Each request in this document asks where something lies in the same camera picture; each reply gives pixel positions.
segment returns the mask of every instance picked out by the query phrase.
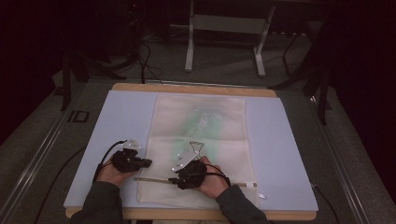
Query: person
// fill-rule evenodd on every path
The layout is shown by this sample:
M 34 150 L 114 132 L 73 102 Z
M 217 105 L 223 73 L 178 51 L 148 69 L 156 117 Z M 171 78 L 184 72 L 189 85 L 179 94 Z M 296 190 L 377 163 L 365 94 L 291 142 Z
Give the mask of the person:
M 208 173 L 220 173 L 220 167 L 211 166 L 207 157 L 200 159 L 207 166 Z M 120 184 L 136 172 L 121 173 L 107 161 L 100 171 L 96 181 L 92 183 L 82 210 L 70 218 L 72 224 L 86 223 L 122 223 L 122 200 Z M 248 200 L 237 185 L 228 186 L 223 177 L 206 175 L 199 188 L 206 197 L 219 204 L 221 213 L 233 224 L 267 223 L 263 211 Z

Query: person's left hand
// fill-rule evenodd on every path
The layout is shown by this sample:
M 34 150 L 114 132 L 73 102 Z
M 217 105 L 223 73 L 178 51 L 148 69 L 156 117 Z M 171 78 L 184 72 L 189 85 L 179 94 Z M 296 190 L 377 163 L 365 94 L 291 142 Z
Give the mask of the person's left hand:
M 120 184 L 122 184 L 122 182 L 126 178 L 128 178 L 136 173 L 137 173 L 137 171 L 122 173 L 122 172 L 118 171 L 116 169 L 116 167 L 113 166 L 113 163 L 111 163 L 111 160 L 108 160 L 102 166 L 102 169 L 100 170 L 99 175 L 96 178 L 96 181 L 109 182 L 109 183 L 112 183 L 119 187 Z

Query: person's right arm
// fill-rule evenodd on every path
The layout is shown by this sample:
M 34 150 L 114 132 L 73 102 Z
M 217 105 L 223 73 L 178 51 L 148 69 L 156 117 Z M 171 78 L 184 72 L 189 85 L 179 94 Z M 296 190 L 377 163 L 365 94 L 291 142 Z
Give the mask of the person's right arm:
M 217 169 L 220 168 L 210 166 L 207 157 L 202 157 L 201 162 L 209 164 L 206 166 L 208 173 L 219 173 Z M 225 179 L 220 176 L 207 175 L 198 190 L 207 197 L 215 199 L 221 213 L 233 224 L 268 223 L 264 212 L 248 200 L 238 186 L 229 187 Z

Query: hand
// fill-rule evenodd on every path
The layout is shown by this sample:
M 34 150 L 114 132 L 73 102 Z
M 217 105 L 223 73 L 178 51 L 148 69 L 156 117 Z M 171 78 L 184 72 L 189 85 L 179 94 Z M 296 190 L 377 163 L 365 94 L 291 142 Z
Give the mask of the hand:
M 116 167 L 113 166 L 113 163 L 111 163 L 111 160 L 108 160 L 102 166 L 102 169 L 100 170 L 99 175 L 96 178 L 96 181 L 109 182 L 109 183 L 112 183 L 119 187 L 120 184 L 122 184 L 122 182 L 126 178 L 128 178 L 136 173 L 137 173 L 137 171 L 122 173 L 122 172 L 118 171 L 116 169 Z
M 204 156 L 200 159 L 204 164 L 209 164 L 210 160 Z M 218 173 L 221 174 L 216 168 L 212 166 L 206 166 L 207 173 Z M 216 199 L 224 190 L 228 188 L 228 184 L 225 179 L 218 175 L 206 175 L 204 182 L 202 182 L 201 186 L 198 188 L 204 195 L 211 199 Z

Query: sleeve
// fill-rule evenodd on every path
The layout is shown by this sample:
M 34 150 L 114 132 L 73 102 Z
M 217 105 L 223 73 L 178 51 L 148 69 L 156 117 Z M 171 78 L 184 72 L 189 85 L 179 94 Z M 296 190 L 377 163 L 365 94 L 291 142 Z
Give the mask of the sleeve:
M 92 184 L 82 210 L 70 218 L 71 224 L 122 222 L 122 199 L 119 187 L 101 181 Z
M 236 185 L 224 190 L 216 202 L 221 213 L 233 224 L 268 223 L 264 212 L 249 201 Z

